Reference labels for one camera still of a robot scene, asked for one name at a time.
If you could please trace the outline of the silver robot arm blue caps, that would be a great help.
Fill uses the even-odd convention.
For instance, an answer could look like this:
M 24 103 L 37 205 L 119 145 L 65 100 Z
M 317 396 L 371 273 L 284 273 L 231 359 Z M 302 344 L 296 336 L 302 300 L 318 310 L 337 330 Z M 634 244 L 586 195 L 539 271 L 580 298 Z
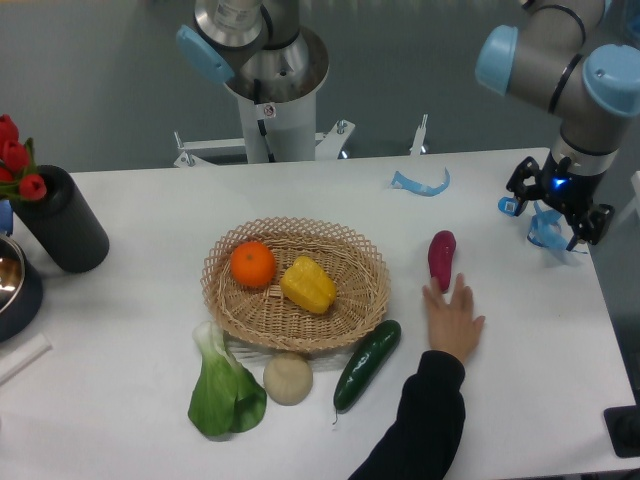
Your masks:
M 568 243 L 596 245 L 615 209 L 596 204 L 595 191 L 622 140 L 639 115 L 639 51 L 606 44 L 580 50 L 605 18 L 607 1 L 524 1 L 524 29 L 499 26 L 485 41 L 475 67 L 477 81 L 561 120 L 559 137 L 544 164 L 523 160 L 506 184 L 520 215 L 541 200 L 572 228 Z

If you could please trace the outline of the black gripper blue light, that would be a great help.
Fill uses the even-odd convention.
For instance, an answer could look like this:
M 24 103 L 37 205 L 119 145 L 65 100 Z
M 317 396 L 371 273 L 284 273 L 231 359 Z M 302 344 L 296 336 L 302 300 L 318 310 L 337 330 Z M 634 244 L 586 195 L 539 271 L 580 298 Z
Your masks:
M 608 232 L 614 217 L 612 205 L 593 204 L 602 174 L 580 175 L 569 170 L 570 164 L 567 157 L 557 162 L 549 153 L 540 170 L 537 161 L 528 156 L 516 166 L 506 184 L 515 202 L 514 216 L 520 216 L 530 200 L 542 200 L 567 216 L 573 232 L 568 251 L 578 243 L 597 245 Z

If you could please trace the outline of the black sleeved forearm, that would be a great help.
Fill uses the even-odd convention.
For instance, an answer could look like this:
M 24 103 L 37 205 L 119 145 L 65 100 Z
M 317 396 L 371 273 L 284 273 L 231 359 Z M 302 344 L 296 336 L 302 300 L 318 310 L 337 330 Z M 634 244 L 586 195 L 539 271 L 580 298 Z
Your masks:
M 456 456 L 466 418 L 463 364 L 427 351 L 404 383 L 396 419 L 352 479 L 442 479 Z

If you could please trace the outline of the person's bare hand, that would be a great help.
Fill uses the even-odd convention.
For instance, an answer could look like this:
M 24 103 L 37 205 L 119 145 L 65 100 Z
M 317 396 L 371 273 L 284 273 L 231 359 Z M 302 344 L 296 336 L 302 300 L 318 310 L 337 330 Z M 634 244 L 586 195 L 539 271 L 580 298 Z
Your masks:
M 430 348 L 445 352 L 465 364 L 479 345 L 485 317 L 474 315 L 474 294 L 464 275 L 456 276 L 449 302 L 436 277 L 430 279 L 422 293 Z

